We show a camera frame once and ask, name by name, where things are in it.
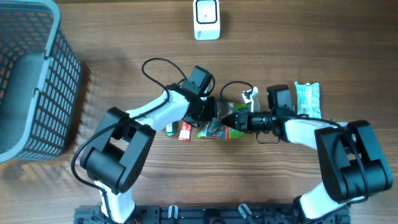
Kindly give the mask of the teal tissue packet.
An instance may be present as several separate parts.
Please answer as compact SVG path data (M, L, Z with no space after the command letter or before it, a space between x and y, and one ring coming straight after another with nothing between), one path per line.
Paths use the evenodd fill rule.
M320 84L295 82L297 94L297 114L307 114L311 118L322 118L320 106Z

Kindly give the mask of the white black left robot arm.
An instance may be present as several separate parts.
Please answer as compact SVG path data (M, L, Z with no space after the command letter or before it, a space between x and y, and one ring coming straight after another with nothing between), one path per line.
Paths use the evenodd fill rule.
M117 107L105 112L95 133L73 157L88 177L83 184L98 189L101 205L92 210L93 223L129 223L136 204L132 186L140 175L155 135L168 124L191 118L195 122L215 117L216 103L209 94L214 76L194 67L191 75L178 83L162 85L162 94L150 103L123 111Z

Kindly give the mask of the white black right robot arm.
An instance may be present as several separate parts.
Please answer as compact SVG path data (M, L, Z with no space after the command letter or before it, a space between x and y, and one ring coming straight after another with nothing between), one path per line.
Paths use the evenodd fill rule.
M223 125L244 133L272 133L278 141L317 151L322 182L295 198L290 222L316 223L391 189L392 171L366 120L337 123L297 114L287 85L267 87L267 111L253 110L253 86L243 92L243 97L249 100L246 109L223 103L232 111L222 119Z

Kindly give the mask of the green gummy candy bag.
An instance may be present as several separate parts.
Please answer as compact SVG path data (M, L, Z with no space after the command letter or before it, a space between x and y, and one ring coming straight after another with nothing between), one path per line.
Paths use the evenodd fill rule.
M237 131L229 126L223 125L221 120L233 111L225 107L221 102L217 102L217 117L213 118L205 127L197 134L200 139L236 139L244 135L243 132Z

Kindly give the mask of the red stick packet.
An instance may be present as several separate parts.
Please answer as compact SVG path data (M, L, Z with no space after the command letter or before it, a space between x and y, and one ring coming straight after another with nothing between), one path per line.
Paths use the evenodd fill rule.
M192 131L192 126L184 121L182 123L182 127L181 127L181 130L180 130L180 134L178 136L178 139L180 141L189 142L190 141L190 133L191 133L191 131Z

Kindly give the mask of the dark green small box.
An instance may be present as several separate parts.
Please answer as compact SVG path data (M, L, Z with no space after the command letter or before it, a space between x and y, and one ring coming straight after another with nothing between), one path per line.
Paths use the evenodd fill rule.
M165 128L165 135L166 136L174 136L174 134L175 134L174 124L170 123Z

